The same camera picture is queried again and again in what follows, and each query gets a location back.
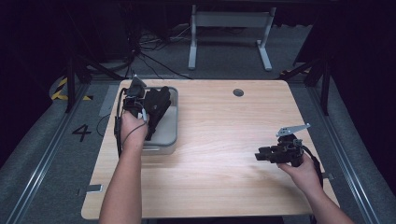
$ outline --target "gray floor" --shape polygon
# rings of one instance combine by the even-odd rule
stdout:
[[[163,49],[145,53],[194,79],[274,79],[280,71],[292,68],[309,30],[310,27],[301,26],[274,27],[271,30],[266,48],[273,66],[272,72],[265,72],[262,66],[255,46],[261,31],[255,29],[246,29],[239,34],[225,29],[200,30],[194,71],[187,68],[190,51],[188,36]],[[135,59],[132,69],[142,78],[158,78],[143,60],[162,78],[184,78],[148,58],[140,58]],[[119,72],[121,76],[125,73],[125,70]],[[331,83],[330,116],[324,117],[318,109],[320,85],[313,89],[306,88],[301,81],[304,76],[292,78],[290,89],[304,121],[312,125],[308,131],[326,172],[334,176],[331,183],[341,208],[356,223],[396,223],[395,196],[371,161],[336,86]],[[69,115],[64,113],[66,101],[53,102],[0,171],[0,223],[6,223],[12,212],[11,219],[17,223],[97,223],[81,217],[85,196],[83,190],[90,182],[109,119],[107,99],[115,97],[114,87],[118,84],[118,81],[106,76],[95,75],[91,85],[78,85],[79,95],[93,96],[93,99],[81,101]],[[49,95],[53,94],[57,85],[58,82],[54,83]],[[61,124],[65,120],[69,122],[62,129]],[[91,133],[80,141],[81,135],[72,132],[83,125],[88,126],[87,131]],[[54,136],[60,136],[61,140],[54,143]],[[349,175],[340,165],[345,161],[340,160],[339,149],[345,152],[356,175]],[[49,151],[52,152],[50,156],[42,160]],[[40,165],[44,161],[49,165],[48,169],[38,169],[42,173],[40,178],[35,178],[38,176],[35,173],[37,166],[42,168]],[[37,182],[28,189],[26,186],[29,186],[30,179]],[[362,199],[364,195],[351,189],[354,183],[362,186],[366,198]],[[368,203],[361,205],[361,200]],[[307,216],[284,217],[284,220],[285,223],[309,223]]]

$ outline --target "table top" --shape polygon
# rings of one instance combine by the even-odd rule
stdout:
[[[254,155],[259,147],[276,145],[281,127],[304,124],[285,81],[144,82],[149,87],[177,89],[178,124],[173,154],[142,158],[143,218],[312,213],[290,177],[269,161],[256,161]],[[120,89],[129,86],[130,80],[122,81]],[[244,95],[233,95],[235,89]],[[110,119],[90,183],[103,185],[103,191],[86,195],[81,214],[87,219],[99,218],[119,159],[113,129],[114,119]],[[295,135],[318,157],[308,130]],[[338,203],[328,179],[324,179],[324,190]]]

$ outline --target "dark background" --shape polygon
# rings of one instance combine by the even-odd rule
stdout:
[[[260,8],[247,6],[245,10]],[[332,77],[361,139],[395,193],[395,131],[391,126],[395,91],[391,81],[396,36],[391,25],[396,20],[391,10],[390,1],[351,2],[332,10],[284,6],[277,9],[274,25],[315,24],[296,62],[328,55]],[[100,63],[125,59],[136,48],[142,28],[166,39],[169,29],[190,21],[190,14],[189,6],[2,3],[0,164],[50,106],[50,86],[64,75],[72,55]]]

